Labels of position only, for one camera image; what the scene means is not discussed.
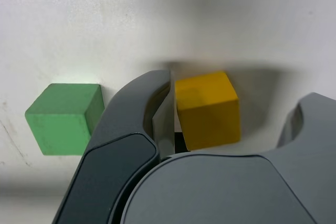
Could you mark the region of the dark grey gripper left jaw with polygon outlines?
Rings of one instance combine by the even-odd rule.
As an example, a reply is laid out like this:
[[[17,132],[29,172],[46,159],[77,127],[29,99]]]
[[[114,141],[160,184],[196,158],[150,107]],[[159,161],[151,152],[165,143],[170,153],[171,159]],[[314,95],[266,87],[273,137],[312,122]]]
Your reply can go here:
[[[102,114],[54,223],[119,223],[137,183],[174,153],[174,92],[168,70],[118,91]]]

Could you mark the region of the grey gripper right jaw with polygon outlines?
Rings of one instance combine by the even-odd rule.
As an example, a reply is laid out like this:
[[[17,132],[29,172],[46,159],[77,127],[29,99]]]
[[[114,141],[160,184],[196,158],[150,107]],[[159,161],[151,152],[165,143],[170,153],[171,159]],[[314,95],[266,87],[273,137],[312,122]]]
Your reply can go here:
[[[279,147],[176,154],[133,190],[122,223],[335,223],[335,101],[300,99]]]

